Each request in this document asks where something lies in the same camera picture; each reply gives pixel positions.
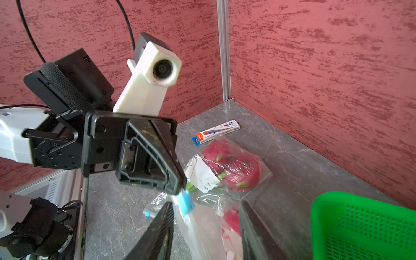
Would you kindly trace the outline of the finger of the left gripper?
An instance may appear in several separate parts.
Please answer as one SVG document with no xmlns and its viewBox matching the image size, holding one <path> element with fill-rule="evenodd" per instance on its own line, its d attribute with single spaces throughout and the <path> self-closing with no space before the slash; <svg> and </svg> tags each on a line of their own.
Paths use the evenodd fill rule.
<svg viewBox="0 0 416 260">
<path fill-rule="evenodd" d="M 116 170 L 121 184 L 178 195 L 186 186 L 175 152 L 177 122 L 171 118 L 140 118 L 126 122 Z"/>
</svg>

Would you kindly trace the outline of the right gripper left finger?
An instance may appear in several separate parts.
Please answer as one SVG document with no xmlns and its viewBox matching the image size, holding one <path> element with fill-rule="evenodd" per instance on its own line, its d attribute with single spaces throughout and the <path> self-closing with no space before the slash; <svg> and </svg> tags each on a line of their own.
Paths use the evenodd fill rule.
<svg viewBox="0 0 416 260">
<path fill-rule="evenodd" d="M 169 260 L 174 234 L 174 209 L 168 201 L 125 260 Z"/>
</svg>

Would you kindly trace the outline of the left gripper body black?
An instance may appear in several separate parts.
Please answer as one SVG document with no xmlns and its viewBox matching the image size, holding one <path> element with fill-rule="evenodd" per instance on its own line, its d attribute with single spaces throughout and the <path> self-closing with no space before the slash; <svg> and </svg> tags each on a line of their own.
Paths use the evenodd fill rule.
<svg viewBox="0 0 416 260">
<path fill-rule="evenodd" d="M 27 74 L 24 83 L 49 108 L 46 120 L 23 132 L 32 165 L 80 168 L 86 114 L 111 111 L 114 88 L 82 48 L 45 63 Z"/>
</svg>

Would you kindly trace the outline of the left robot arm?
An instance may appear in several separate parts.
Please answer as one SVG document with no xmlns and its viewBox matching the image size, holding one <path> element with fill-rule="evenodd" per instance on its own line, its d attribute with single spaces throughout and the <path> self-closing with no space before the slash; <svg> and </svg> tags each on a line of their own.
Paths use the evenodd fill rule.
<svg viewBox="0 0 416 260">
<path fill-rule="evenodd" d="M 74 174 L 64 205 L 1 192 L 1 247 L 18 260 L 80 260 L 86 193 L 95 173 L 113 171 L 126 185 L 177 195 L 186 178 L 175 153 L 174 119 L 159 116 L 182 61 L 148 43 L 128 61 L 132 76 L 117 101 L 113 87 L 83 49 L 26 75 L 47 105 L 1 107 L 1 157 Z"/>
</svg>

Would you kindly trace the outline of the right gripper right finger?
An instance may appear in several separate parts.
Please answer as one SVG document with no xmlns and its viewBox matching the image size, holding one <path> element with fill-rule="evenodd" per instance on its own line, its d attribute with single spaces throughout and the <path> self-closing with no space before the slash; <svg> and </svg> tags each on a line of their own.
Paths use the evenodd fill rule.
<svg viewBox="0 0 416 260">
<path fill-rule="evenodd" d="M 267 225 L 246 200 L 241 201 L 239 222 L 244 260 L 287 260 Z"/>
</svg>

